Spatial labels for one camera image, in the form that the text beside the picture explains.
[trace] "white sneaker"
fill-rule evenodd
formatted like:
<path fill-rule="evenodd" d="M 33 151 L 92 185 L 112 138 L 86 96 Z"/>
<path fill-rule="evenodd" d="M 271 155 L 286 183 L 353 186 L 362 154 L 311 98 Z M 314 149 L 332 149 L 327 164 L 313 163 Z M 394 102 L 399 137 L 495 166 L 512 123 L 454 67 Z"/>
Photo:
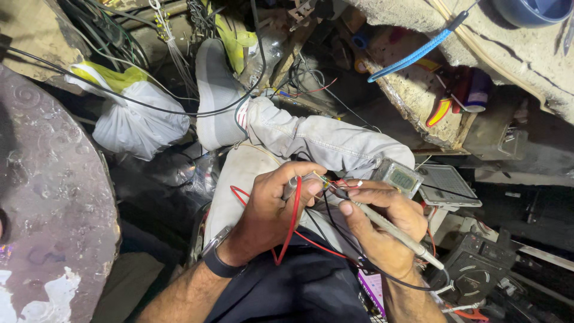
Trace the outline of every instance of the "white sneaker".
<path fill-rule="evenodd" d="M 217 39 L 208 39 L 199 47 L 195 60 L 199 112 L 219 110 L 237 101 L 244 93 L 241 84 L 229 72 L 225 55 L 223 43 Z M 235 110 L 241 102 L 217 114 L 197 116 L 197 136 L 201 145 L 212 151 L 247 139 L 246 113 L 250 100 L 248 98 L 238 110 L 237 122 Z"/>

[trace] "black speaker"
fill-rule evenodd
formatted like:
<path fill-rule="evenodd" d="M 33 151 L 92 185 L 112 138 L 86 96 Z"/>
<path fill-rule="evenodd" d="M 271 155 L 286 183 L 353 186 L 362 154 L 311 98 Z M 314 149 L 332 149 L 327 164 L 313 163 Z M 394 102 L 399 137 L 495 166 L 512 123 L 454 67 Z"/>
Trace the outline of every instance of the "black speaker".
<path fill-rule="evenodd" d="M 470 232 L 460 236 L 457 242 L 457 247 L 441 259 L 455 290 L 447 290 L 440 297 L 451 303 L 471 305 L 482 301 L 508 274 L 516 254 L 502 244 Z M 431 286 L 443 286 L 444 280 L 438 270 L 430 275 Z"/>

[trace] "blue strap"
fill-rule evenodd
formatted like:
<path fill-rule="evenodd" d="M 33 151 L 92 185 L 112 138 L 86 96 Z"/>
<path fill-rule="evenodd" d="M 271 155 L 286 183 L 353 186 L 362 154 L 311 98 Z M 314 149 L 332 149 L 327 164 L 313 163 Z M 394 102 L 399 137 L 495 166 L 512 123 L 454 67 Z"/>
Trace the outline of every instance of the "blue strap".
<path fill-rule="evenodd" d="M 378 79 L 382 76 L 394 73 L 398 70 L 401 70 L 401 69 L 413 64 L 414 62 L 418 61 L 423 56 L 428 54 L 430 51 L 432 51 L 435 47 L 437 47 L 445 39 L 447 39 L 448 35 L 450 35 L 451 33 L 452 33 L 452 31 L 450 31 L 448 29 L 443 30 L 438 36 L 433 38 L 430 42 L 428 42 L 423 47 L 417 49 L 414 53 L 412 53 L 409 56 L 403 58 L 402 60 L 394 63 L 393 65 L 386 67 L 386 68 L 383 68 L 382 70 L 371 75 L 371 77 L 369 77 L 369 79 L 368 79 L 368 82 L 369 83 L 375 82 L 376 79 Z"/>

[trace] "light gray jeans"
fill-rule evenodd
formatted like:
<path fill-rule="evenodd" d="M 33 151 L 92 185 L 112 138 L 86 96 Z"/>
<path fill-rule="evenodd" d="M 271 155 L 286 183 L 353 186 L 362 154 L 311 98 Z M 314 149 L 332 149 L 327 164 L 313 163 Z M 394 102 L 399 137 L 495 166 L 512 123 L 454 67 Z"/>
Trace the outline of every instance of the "light gray jeans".
<path fill-rule="evenodd" d="M 249 139 L 227 156 L 207 217 L 204 245 L 225 226 L 233 226 L 241 218 L 244 207 L 230 186 L 250 194 L 257 175 L 277 169 L 292 154 L 305 152 L 328 170 L 343 171 L 345 178 L 370 179 L 384 157 L 414 167 L 410 149 L 385 134 L 327 117 L 293 117 L 265 97 L 255 98 L 248 104 Z M 298 156 L 307 159 L 304 154 Z M 340 199 L 331 194 L 327 194 L 327 199 L 335 223 L 358 245 L 337 207 Z M 326 210 L 324 201 L 316 201 L 316 206 L 308 211 L 331 245 L 356 259 L 359 255 L 331 225 Z M 303 212 L 300 225 L 322 236 L 309 215 Z"/>

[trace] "digital display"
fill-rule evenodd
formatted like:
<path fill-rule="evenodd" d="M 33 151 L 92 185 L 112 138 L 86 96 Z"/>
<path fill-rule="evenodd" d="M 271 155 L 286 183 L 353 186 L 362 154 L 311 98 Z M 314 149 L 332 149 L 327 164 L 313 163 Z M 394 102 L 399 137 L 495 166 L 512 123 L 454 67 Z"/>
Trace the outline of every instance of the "digital display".
<path fill-rule="evenodd" d="M 409 175 L 403 173 L 402 171 L 395 169 L 389 178 L 395 185 L 397 185 L 401 190 L 410 191 L 414 188 L 417 183 Z"/>

